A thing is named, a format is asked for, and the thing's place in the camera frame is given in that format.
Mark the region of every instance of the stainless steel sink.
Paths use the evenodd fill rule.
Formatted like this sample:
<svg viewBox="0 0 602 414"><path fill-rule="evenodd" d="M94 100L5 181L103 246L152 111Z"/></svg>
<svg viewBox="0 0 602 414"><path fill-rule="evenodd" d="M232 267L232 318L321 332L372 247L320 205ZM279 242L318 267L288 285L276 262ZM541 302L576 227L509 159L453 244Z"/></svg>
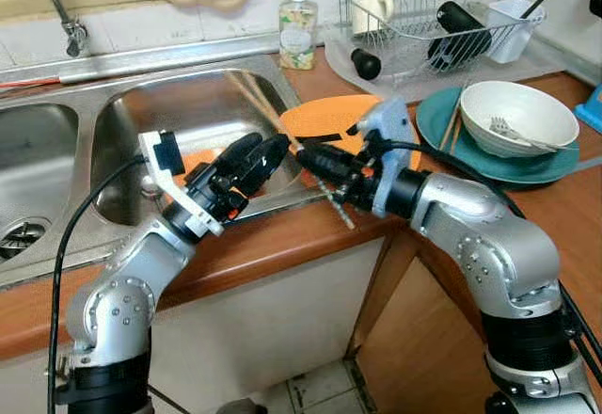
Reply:
<svg viewBox="0 0 602 414"><path fill-rule="evenodd" d="M70 193L77 115L40 103L0 110L0 263L50 229Z"/></svg>
<svg viewBox="0 0 602 414"><path fill-rule="evenodd" d="M1 101L0 231L21 237L23 249L0 248L0 290L52 272L67 221L91 186L137 153L138 133L174 131L184 155L223 149L249 132L275 134L227 72L251 74L279 113L298 104L269 56ZM241 219L321 199L298 181L299 171L289 155ZM145 175L140 167L101 193L75 228L65 267L105 261L145 215L157 212L163 199L142 189Z"/></svg>

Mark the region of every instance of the sink basin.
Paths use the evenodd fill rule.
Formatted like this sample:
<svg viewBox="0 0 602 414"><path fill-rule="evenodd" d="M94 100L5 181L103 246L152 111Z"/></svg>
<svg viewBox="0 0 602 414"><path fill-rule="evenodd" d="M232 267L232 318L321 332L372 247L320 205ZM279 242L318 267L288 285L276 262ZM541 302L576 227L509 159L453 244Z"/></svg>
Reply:
<svg viewBox="0 0 602 414"><path fill-rule="evenodd" d="M98 184L139 152L137 134L140 133L174 132L184 162L194 164L199 158L211 160L248 133L259 132L263 137L276 134L277 129L229 80L227 72L239 71L226 69L175 77L133 88L113 99L96 122L91 185ZM286 111L285 103L272 84L257 74L250 74L276 111L279 114ZM186 170L190 171L192 168L187 166ZM261 197L284 190L300 170L289 154L263 187ZM160 194L142 189L145 175L146 169L139 167L109 185L95 204L98 213L112 222L134 226L148 212L165 205Z"/></svg>
<svg viewBox="0 0 602 414"><path fill-rule="evenodd" d="M65 208L77 122L52 103L0 110L0 262L40 239Z"/></svg>

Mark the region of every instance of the soap pump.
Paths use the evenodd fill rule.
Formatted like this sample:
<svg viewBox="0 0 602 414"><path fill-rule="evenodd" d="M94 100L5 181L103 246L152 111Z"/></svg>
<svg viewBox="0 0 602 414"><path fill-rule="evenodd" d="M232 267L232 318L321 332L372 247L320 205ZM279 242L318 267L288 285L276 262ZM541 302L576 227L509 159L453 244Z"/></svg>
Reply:
<svg viewBox="0 0 602 414"><path fill-rule="evenodd" d="M318 5L309 0L286 0L278 11L280 66L309 70L315 62Z"/></svg>

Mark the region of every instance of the white mug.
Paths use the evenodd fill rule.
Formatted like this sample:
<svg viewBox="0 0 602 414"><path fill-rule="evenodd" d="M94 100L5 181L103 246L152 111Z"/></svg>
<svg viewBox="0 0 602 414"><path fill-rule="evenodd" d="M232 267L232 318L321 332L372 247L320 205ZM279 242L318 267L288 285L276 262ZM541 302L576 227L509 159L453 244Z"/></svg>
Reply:
<svg viewBox="0 0 602 414"><path fill-rule="evenodd" d="M381 29L380 22L388 21L395 10L393 0L354 0L353 3L354 35Z"/></svg>

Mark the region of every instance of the black cable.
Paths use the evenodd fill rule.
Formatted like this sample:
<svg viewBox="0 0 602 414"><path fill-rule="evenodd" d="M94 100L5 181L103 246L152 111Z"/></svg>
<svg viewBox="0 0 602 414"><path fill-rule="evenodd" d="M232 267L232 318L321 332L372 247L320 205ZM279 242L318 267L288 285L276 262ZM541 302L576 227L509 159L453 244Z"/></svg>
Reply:
<svg viewBox="0 0 602 414"><path fill-rule="evenodd" d="M60 280L63 269L63 259L65 258L65 252L67 250L67 244L75 229L75 225L79 218L84 214L87 207L101 194L101 192L112 183L122 172L125 172L130 167L140 165L145 162L142 155L137 155L129 162L124 163L118 167L115 172L110 174L106 179L96 186L84 201L77 208L67 227L63 232L63 236L60 239L58 245L58 251L56 252L55 270L53 272L53 300L52 300L52 311L50 319L50 339L48 345L48 393L46 397L46 410L48 414L55 414L55 386L56 386L56 348L58 345L58 314L60 310Z"/></svg>
<svg viewBox="0 0 602 414"><path fill-rule="evenodd" d="M169 398L168 396L166 396L164 393L162 393L160 390L156 389L151 384L149 384L149 392L152 393L155 397L163 400L168 405L170 405L171 407L173 407L175 410L181 412L182 414L191 414L190 411L186 410L184 407L182 407L177 402L175 402L174 400L172 400L171 398Z"/></svg>
<svg viewBox="0 0 602 414"><path fill-rule="evenodd" d="M391 140L384 140L382 143L379 144L381 144L386 150L407 149L410 151L419 151L431 155L436 160L439 160L447 165L450 165L451 167L458 169L461 172L464 172L476 182L482 183L487 188L489 188L494 194L500 197L516 216L526 218L525 214L523 214L518 205L516 205L516 203L503 190L497 187L493 183L493 181L485 177L471 165L460 160L458 157L454 157L453 155L447 152L439 151L435 148L431 148L430 146L423 144ZM600 342L592 332L590 326L587 324L577 304L566 290L566 287L564 287L561 281L559 281L559 285L561 291L561 298L564 302L565 307L573 314L573 316L578 322L578 325L580 326L580 331L577 331L576 336L573 337L573 341L575 342L575 345L577 346L579 352L583 356L583 359L587 363L588 367L595 375L598 384L600 385L600 387L602 387L602 371L600 370L600 367L597 365L594 358L592 357L590 350L585 346L583 340L579 335L581 333L585 335L585 338L587 339L590 346L593 348L594 353L598 358L598 361L602 364L602 347L600 346Z"/></svg>

